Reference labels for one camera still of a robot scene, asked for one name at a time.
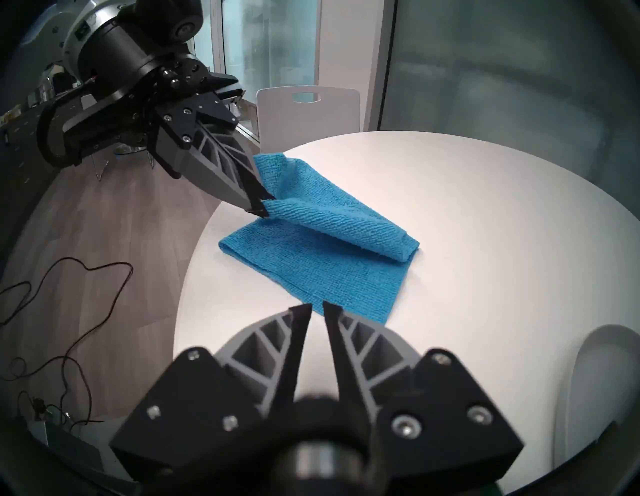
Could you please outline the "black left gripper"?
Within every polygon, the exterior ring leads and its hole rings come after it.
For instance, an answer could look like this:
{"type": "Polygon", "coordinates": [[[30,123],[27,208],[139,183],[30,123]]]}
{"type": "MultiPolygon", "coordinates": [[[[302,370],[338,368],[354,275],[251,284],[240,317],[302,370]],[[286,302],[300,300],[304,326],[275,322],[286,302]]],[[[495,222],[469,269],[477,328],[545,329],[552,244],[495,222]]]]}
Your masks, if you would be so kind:
{"type": "Polygon", "coordinates": [[[64,166],[113,144],[144,148],[172,177],[251,215],[275,197],[238,140],[228,100],[238,79],[191,54],[203,9],[92,9],[65,42],[82,85],[65,96],[96,103],[64,125],[64,166]]]}

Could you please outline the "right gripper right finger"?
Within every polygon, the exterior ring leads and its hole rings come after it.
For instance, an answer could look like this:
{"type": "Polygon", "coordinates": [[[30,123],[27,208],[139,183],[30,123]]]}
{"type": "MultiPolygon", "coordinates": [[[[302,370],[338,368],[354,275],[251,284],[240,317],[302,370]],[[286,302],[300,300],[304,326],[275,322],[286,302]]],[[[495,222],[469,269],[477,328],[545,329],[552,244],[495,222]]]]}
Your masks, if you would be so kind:
{"type": "Polygon", "coordinates": [[[501,494],[523,441],[458,357],[324,301],[340,403],[368,431],[377,494],[501,494]]]}

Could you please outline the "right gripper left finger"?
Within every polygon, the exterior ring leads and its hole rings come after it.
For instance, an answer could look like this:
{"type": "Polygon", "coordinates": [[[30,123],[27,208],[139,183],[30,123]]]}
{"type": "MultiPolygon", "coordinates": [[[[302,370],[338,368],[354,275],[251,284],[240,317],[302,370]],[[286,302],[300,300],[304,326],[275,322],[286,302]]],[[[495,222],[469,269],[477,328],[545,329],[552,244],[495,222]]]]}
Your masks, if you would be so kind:
{"type": "Polygon", "coordinates": [[[128,474],[176,469],[294,401],[310,303],[241,329],[216,352],[180,353],[109,448],[128,474]]]}

